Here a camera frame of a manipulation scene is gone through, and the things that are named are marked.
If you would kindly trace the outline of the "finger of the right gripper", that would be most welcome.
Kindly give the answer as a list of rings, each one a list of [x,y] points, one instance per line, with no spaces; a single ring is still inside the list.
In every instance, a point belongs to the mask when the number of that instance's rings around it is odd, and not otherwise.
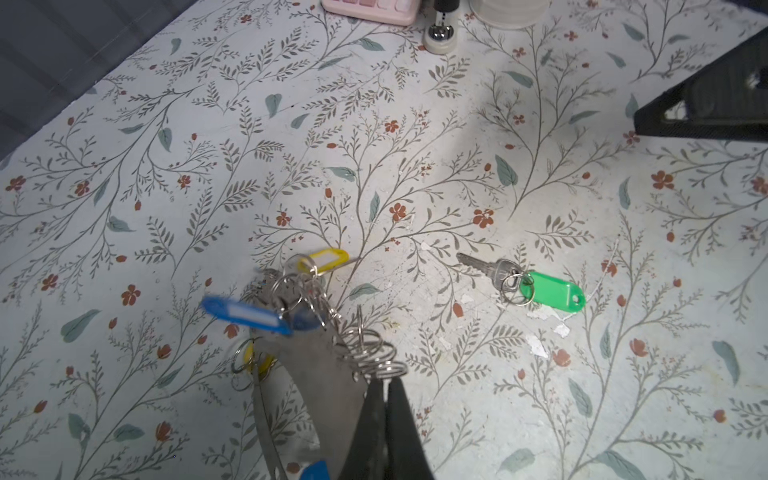
[[[641,136],[767,141],[767,31],[761,30],[633,117]]]

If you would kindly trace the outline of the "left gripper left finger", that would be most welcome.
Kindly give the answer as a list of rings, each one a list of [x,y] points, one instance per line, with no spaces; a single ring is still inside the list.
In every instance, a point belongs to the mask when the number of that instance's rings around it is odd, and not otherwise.
[[[386,407],[382,380],[371,380],[340,480],[382,480],[385,477]]]

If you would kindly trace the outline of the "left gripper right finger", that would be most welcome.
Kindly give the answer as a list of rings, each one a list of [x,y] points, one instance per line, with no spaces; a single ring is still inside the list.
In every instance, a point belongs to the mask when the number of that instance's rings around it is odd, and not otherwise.
[[[399,378],[389,382],[386,414],[387,463],[385,478],[433,480],[416,428],[405,387]]]

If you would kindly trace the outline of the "keyring bunch with grey strap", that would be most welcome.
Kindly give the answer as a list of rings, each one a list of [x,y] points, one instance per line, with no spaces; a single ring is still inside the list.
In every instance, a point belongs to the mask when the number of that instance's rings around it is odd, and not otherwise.
[[[206,296],[201,302],[215,319],[251,332],[231,369],[252,376],[256,430],[273,479],[287,476],[264,399],[264,381],[274,362],[287,370],[318,436],[319,458],[303,470],[304,479],[341,478],[346,460],[362,451],[353,439],[369,383],[408,371],[396,347],[365,327],[360,313],[345,321],[331,304],[325,279],[352,261],[338,248],[295,254],[281,269],[263,270],[250,284],[248,299]]]

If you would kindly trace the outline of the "key with green tag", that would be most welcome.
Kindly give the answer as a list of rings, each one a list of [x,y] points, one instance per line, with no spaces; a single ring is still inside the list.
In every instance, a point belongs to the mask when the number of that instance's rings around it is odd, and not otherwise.
[[[587,303],[583,290],[577,284],[526,270],[512,260],[486,262],[464,253],[457,253],[456,259],[489,278],[502,300],[508,304],[525,307],[538,303],[566,313],[578,313]]]

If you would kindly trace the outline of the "white pen cup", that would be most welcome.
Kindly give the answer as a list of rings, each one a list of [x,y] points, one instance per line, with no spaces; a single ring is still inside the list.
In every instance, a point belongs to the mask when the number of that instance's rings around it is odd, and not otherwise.
[[[532,26],[549,10],[550,0],[470,0],[472,12],[484,24],[506,30]]]

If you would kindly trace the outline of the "pink calculator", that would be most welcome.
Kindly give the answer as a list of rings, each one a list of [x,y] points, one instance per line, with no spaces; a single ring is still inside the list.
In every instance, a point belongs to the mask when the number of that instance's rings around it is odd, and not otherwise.
[[[322,0],[330,13],[394,26],[409,26],[421,7],[421,0]]]

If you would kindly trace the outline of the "floral table mat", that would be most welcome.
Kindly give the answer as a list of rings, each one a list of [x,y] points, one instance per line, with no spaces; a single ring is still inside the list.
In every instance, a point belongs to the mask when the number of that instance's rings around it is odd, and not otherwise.
[[[346,250],[440,479],[767,475],[767,147],[635,132],[767,25],[551,1],[447,55],[319,1],[1,5],[1,475],[264,479],[241,295]],[[502,300],[457,253],[577,284]]]

